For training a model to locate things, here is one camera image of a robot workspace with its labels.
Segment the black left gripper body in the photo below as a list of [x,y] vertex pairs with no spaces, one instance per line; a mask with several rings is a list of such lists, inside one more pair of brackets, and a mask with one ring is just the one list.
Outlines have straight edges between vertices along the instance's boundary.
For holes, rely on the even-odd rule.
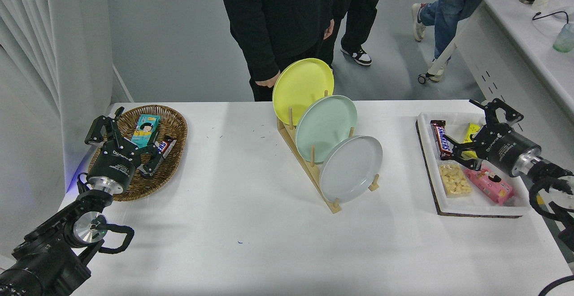
[[135,145],[103,145],[89,171],[91,187],[128,187],[138,167]]

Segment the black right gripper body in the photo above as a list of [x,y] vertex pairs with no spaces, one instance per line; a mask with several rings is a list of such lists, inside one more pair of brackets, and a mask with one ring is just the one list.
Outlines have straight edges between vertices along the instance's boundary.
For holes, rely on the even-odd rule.
[[506,174],[527,174],[527,164],[541,154],[541,147],[513,129],[488,129],[483,126],[475,135],[476,155],[488,160]]

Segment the person's right hand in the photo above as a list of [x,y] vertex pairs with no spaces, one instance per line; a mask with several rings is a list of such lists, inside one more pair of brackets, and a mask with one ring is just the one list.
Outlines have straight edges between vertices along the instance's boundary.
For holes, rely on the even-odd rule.
[[274,77],[267,79],[266,81],[256,81],[256,85],[258,86],[266,86],[266,87],[274,87],[280,77],[281,72],[279,71]]

